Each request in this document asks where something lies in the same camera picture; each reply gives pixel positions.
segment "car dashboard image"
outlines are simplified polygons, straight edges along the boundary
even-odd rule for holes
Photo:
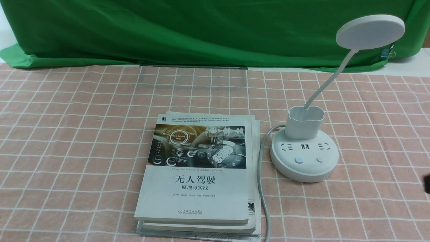
[[[245,169],[245,128],[158,124],[148,165]]]

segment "publisher logo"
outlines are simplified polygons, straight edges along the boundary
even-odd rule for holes
[[[179,210],[180,214],[203,214],[203,210]]]

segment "lamp head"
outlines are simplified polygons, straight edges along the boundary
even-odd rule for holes
[[[404,33],[405,23],[398,17],[370,15],[344,24],[336,34],[336,42],[349,50],[370,50],[392,44]]]

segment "round power strip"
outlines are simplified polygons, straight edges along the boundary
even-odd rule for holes
[[[275,167],[286,177],[298,182],[319,182],[328,178],[339,160],[336,144],[319,131],[311,140],[288,139],[284,129],[272,140],[270,157]]]

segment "black object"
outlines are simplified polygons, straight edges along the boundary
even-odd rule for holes
[[[430,194],[430,174],[424,176],[424,191]]]

